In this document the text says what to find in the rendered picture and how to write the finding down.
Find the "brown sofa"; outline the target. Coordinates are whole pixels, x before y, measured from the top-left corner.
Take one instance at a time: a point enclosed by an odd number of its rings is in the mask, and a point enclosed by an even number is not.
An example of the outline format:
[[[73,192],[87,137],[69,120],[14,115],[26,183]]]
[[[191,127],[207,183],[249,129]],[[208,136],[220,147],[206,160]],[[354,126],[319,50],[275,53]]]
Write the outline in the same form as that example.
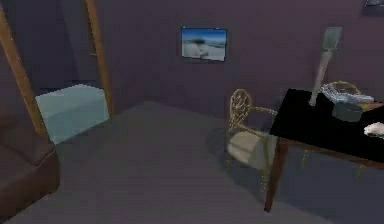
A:
[[[0,109],[0,223],[60,185],[55,144]]]

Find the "framed beach picture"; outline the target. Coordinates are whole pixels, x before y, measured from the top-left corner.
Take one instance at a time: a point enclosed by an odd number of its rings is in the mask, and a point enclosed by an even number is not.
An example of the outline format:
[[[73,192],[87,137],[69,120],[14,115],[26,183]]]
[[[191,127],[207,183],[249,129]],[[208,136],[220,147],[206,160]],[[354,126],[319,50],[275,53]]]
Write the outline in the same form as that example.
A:
[[[183,57],[224,62],[226,46],[226,29],[181,28],[181,55]]]

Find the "black top wooden table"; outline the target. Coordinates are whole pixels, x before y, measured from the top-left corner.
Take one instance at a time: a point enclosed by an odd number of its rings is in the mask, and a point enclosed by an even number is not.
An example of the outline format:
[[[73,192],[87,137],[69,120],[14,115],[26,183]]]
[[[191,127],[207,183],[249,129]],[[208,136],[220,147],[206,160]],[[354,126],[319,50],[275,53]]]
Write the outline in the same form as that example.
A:
[[[309,105],[311,93],[288,89],[275,117],[270,134],[277,138],[264,210],[272,208],[290,146],[340,158],[365,167],[384,170],[384,139],[368,137],[364,127],[384,123],[384,103],[362,114],[357,122],[332,116],[333,104],[324,95]]]

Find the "grey tall lamp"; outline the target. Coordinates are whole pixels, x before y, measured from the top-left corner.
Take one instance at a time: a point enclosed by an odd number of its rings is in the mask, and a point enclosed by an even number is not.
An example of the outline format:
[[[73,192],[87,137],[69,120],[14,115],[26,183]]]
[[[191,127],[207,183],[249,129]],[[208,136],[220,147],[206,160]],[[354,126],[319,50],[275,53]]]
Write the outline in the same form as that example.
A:
[[[310,106],[316,105],[316,99],[324,79],[329,61],[332,58],[334,51],[337,49],[339,39],[341,37],[342,27],[327,27],[324,31],[321,45],[321,57],[316,73],[316,79],[313,85],[311,97],[309,100]]]

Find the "grey round pot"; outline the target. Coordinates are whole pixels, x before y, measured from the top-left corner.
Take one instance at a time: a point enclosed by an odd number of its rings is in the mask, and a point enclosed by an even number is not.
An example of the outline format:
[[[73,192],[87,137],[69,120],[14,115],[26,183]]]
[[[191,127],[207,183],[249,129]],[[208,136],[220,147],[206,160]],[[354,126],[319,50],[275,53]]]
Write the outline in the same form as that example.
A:
[[[338,102],[334,105],[332,116],[346,122],[358,122],[363,109],[354,103]]]

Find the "white lumpy object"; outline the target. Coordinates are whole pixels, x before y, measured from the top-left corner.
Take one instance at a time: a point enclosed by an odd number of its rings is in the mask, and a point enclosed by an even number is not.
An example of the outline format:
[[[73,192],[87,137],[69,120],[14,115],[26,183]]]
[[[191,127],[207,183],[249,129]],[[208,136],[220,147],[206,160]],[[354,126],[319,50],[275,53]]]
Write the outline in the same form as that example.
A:
[[[384,123],[376,122],[364,128],[364,134],[384,138]]]

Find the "dark framed picture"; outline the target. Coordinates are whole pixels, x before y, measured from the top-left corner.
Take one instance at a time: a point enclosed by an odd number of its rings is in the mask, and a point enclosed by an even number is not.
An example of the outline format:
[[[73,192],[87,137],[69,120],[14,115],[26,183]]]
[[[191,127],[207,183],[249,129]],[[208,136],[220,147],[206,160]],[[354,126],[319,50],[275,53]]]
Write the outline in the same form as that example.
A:
[[[366,0],[363,11],[367,14],[384,14],[384,0]]]

